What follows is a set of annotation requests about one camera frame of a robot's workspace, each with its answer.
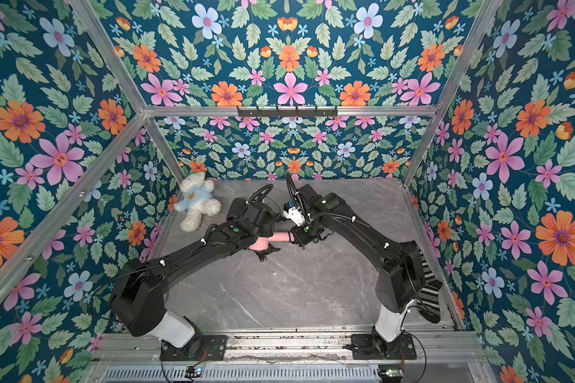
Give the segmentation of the pink hair dryer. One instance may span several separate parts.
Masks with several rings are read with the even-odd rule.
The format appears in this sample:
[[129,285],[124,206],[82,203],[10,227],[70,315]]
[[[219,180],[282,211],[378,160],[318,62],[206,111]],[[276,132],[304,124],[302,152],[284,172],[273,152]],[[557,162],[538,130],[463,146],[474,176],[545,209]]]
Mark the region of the pink hair dryer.
[[277,232],[270,237],[260,237],[257,241],[249,246],[249,250],[254,252],[263,252],[269,250],[273,243],[291,243],[294,241],[294,235],[289,232]]

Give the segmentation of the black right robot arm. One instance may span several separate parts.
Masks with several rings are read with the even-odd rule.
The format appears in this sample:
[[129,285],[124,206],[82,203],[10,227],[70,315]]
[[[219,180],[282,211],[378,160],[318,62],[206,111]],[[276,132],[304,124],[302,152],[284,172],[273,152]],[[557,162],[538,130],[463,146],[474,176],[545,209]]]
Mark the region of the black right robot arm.
[[376,295],[381,303],[374,334],[389,345],[398,340],[410,307],[426,284],[422,254],[416,242],[398,243],[376,230],[335,193],[321,196],[310,185],[287,180],[290,201],[284,214],[295,224],[294,244],[304,248],[337,234],[363,254],[378,271]]

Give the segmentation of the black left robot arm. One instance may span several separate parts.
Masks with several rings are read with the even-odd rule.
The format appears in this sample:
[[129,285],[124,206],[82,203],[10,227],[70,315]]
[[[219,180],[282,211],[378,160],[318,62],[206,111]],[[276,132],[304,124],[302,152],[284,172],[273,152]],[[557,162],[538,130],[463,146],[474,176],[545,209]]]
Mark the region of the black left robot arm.
[[190,320],[169,311],[164,295],[209,264],[272,236],[279,217],[267,204],[235,199],[227,220],[209,226],[200,240],[169,255],[126,263],[110,297],[111,310],[134,337],[153,336],[177,348],[185,346],[200,331]]

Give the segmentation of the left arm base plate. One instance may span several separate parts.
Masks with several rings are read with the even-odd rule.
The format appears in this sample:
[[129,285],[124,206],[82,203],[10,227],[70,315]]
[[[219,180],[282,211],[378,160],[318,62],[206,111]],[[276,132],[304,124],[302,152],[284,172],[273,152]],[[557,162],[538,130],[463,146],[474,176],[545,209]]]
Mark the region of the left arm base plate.
[[195,335],[185,346],[177,348],[163,342],[163,362],[217,362],[224,359],[228,337],[225,335]]

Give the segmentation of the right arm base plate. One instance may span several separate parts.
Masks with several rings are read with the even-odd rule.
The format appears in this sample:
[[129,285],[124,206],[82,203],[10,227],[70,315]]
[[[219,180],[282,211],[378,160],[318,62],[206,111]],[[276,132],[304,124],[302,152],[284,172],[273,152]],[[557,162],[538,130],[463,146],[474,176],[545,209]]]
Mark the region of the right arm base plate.
[[353,334],[345,349],[352,352],[355,360],[415,360],[417,351],[414,339],[409,334],[401,334],[392,342],[385,342],[373,334]]

